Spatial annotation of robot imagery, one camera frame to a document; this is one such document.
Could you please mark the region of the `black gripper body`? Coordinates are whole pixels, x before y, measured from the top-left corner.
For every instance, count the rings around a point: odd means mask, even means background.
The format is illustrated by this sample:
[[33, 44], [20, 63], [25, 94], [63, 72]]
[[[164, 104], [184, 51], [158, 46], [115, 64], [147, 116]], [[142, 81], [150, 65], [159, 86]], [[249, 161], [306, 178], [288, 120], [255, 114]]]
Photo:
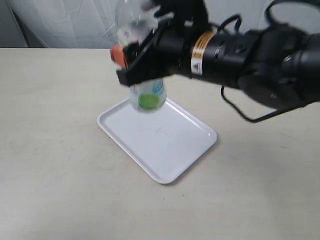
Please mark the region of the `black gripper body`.
[[177, 74], [197, 34], [193, 25], [178, 27], [172, 19], [161, 21], [142, 43], [123, 47], [125, 67], [116, 71], [119, 83], [131, 87]]

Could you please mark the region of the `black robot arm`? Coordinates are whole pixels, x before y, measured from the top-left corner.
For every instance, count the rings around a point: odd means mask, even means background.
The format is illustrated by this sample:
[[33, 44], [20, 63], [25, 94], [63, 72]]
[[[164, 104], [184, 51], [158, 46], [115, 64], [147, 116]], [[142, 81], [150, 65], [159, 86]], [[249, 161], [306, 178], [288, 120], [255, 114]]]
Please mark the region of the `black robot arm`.
[[114, 46], [110, 56], [127, 87], [180, 75], [240, 90], [274, 109], [320, 99], [320, 35], [287, 24], [228, 33], [209, 23], [164, 21], [142, 42]]

